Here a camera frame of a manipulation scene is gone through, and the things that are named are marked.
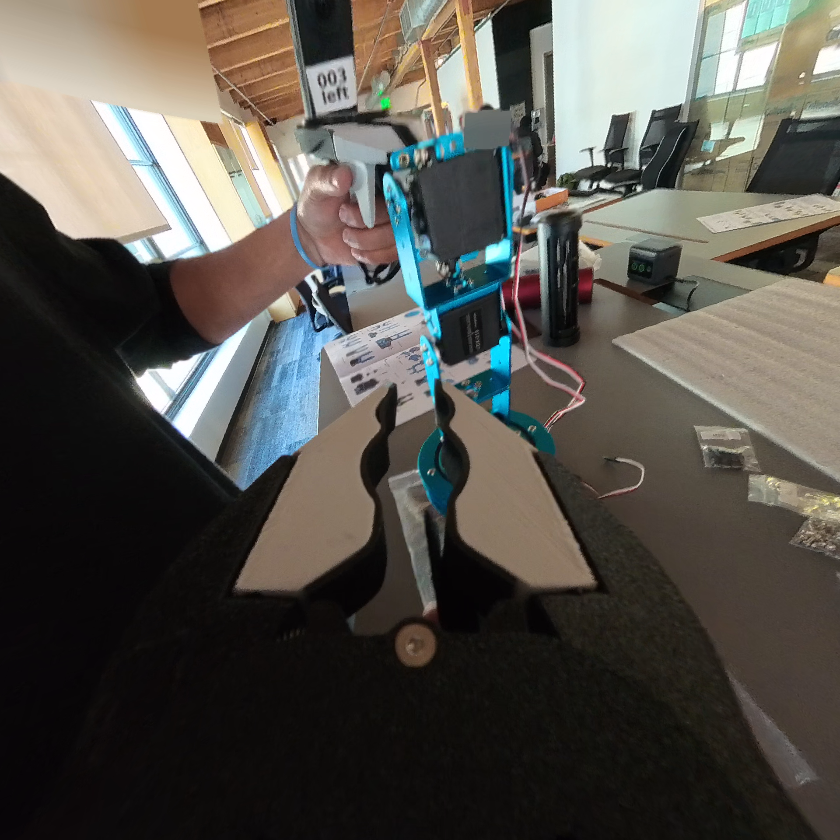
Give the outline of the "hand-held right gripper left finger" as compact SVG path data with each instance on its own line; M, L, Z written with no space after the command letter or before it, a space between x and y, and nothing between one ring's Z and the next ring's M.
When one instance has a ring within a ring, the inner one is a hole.
M355 614L385 578L377 486L390 467L397 390L383 384L295 455L234 584L302 606L331 602Z

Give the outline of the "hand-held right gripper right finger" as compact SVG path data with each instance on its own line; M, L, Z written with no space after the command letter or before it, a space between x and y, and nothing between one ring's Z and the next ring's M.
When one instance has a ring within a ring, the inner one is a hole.
M434 411L423 478L444 516L431 561L440 626L530 628L539 598L596 592L596 573L538 450L454 385L435 384Z

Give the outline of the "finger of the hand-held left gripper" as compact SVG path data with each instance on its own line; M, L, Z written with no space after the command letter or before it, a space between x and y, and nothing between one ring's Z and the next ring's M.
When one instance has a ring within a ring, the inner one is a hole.
M333 149L339 163L386 165L394 151L418 142L410 127L336 127Z

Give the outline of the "blue toy robot arm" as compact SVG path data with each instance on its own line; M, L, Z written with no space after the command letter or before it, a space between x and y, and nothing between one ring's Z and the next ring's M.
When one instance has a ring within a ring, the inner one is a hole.
M502 287L511 272L512 154L507 145L472 150L462 133L391 153L383 193L406 294L420 308L429 395L442 368L489 353L489 369L456 387L539 452L550 433L511 409L513 327Z

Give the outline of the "person's left forearm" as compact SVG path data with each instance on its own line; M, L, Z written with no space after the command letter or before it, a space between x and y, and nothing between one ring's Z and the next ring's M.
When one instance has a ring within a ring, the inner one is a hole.
M295 289L310 268L298 256L285 213L227 248L147 270L153 313L120 348L135 374L217 347Z

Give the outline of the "person's left hand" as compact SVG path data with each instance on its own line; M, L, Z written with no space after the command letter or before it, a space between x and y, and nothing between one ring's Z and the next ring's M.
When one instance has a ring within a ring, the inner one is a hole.
M317 266L379 266L398 260L391 219L381 192L367 227L350 194L352 171L341 164L312 167L297 202L301 245Z

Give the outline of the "small parts bag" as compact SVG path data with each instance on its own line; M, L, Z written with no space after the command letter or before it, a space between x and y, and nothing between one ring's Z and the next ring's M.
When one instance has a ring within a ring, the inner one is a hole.
M392 476L388 479L388 487L400 519L423 615L434 616L438 604L428 527L435 519L428 515L432 513L437 516L437 511L428 501L424 483L416 469Z
M806 518L791 539L791 545L839 561L839 520Z
M759 474L750 431L745 427L694 426L704 466Z
M804 518L839 522L838 493L772 476L750 474L748 501L796 512Z

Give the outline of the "blue wristband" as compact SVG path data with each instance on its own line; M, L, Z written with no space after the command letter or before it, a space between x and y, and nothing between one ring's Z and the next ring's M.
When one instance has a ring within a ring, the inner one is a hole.
M323 265L316 262L312 259L304 247L304 244L300 237L299 226L298 226L298 204L293 204L292 208L288 212L288 221L290 227L290 236L292 242L295 246L298 256L306 263L306 265L311 268L312 270L320 270L323 268Z

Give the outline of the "printed instruction booklet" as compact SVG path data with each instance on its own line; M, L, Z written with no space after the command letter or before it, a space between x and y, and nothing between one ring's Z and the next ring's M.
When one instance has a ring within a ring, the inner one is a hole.
M428 336L424 315L414 308L329 342L325 350L349 404L356 406L369 392L395 384L396 426L430 412L423 336Z

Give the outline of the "red metal cylinder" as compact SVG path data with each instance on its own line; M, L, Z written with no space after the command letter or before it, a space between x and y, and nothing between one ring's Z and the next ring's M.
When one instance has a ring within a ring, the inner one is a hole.
M586 269L583 271L579 271L578 276L579 304L588 305L592 302L594 272ZM518 294L520 306L523 310L541 308L540 275L537 271L528 272L520 275ZM502 284L502 296L505 309L508 312L513 312L515 308L513 303L513 278L510 278Z

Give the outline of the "black ribbed tube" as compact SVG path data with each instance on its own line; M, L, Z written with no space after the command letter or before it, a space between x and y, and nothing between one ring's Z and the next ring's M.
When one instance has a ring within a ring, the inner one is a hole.
M551 347L570 347L580 339L581 226L581 214L568 207L541 213L537 224L541 335Z

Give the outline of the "person's black shirt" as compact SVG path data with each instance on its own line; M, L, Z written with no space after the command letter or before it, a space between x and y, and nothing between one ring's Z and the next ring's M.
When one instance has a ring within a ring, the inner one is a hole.
M136 374L212 344L173 263L74 239L1 180L2 838L27 830L140 604L238 489Z

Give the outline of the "white foam sheet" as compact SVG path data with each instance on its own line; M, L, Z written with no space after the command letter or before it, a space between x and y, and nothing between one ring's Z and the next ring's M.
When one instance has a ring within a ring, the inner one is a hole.
M788 278L616 347L839 479L839 289Z

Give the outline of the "black box with green display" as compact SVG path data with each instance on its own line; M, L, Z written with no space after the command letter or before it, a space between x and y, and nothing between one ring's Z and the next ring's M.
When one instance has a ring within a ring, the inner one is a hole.
M631 244L626 268L628 280L649 287L676 280L682 249L678 241L664 237L650 237Z

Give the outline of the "printed paper sheet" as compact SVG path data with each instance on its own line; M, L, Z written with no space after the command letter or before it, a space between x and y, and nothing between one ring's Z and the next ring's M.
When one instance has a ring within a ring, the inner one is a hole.
M721 234L838 212L839 202L833 197L811 194L698 217L697 221L710 233Z

